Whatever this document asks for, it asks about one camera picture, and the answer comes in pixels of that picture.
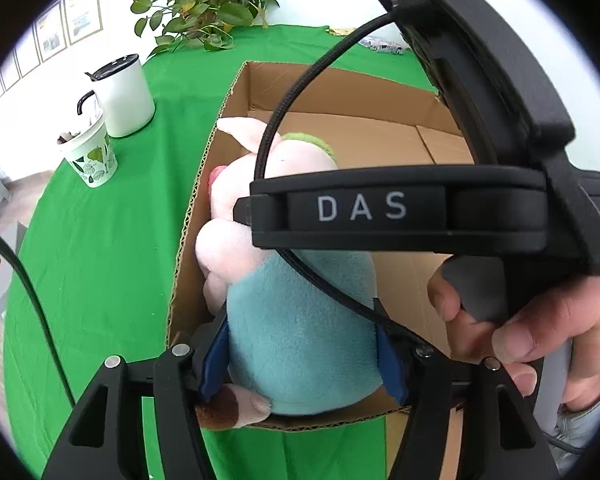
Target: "paper cup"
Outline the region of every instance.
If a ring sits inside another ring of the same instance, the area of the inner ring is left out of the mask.
[[[109,143],[104,114],[88,130],[58,147],[69,165],[89,187],[102,186],[118,168]]]

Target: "metal screw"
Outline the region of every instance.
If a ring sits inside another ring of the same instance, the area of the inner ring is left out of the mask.
[[[416,354],[420,357],[431,357],[433,355],[433,348],[430,346],[419,346],[416,348]]]
[[[500,370],[500,361],[498,361],[495,357],[487,357],[484,360],[484,365],[491,370],[492,372],[496,370]]]
[[[111,355],[104,359],[104,365],[107,368],[115,368],[120,364],[120,356],[119,355]]]
[[[179,343],[171,349],[171,353],[175,356],[180,357],[182,355],[187,355],[189,353],[189,350],[191,350],[189,348],[189,345],[187,345],[186,343]]]

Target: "human hand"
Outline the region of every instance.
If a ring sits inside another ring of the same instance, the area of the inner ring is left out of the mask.
[[[438,268],[427,285],[429,301],[446,323],[451,357],[480,362],[495,355],[523,395],[538,377],[530,365],[573,337],[573,354],[562,402],[572,412],[600,398],[600,276],[584,277],[551,288],[498,328],[476,321],[461,308],[456,290]]]

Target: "plush pig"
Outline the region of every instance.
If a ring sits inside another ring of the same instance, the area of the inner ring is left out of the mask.
[[[211,220],[196,239],[206,277],[203,293],[217,313],[226,301],[229,374],[208,404],[196,408],[201,427],[220,430],[277,415],[313,415],[353,404],[377,390],[374,325],[333,301],[273,250],[256,248],[248,226],[234,222],[235,202],[249,195],[266,124],[222,118],[218,129],[249,153],[209,178]],[[266,177],[336,170],[330,148],[305,134],[276,134]],[[329,282],[370,308],[376,276],[368,253],[296,251]]]

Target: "green plush tuft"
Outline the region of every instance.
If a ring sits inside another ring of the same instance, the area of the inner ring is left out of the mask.
[[[318,137],[314,137],[309,134],[303,134],[301,132],[298,132],[298,133],[294,133],[294,134],[284,134],[282,136],[282,139],[283,140],[302,140],[304,142],[310,142],[311,144],[315,144],[316,146],[318,146],[318,148],[320,148],[327,155],[329,155],[333,159],[334,162],[336,161],[336,156],[335,156],[335,153],[333,153],[331,146],[328,145],[326,142],[324,142],[322,139],[319,139]]]

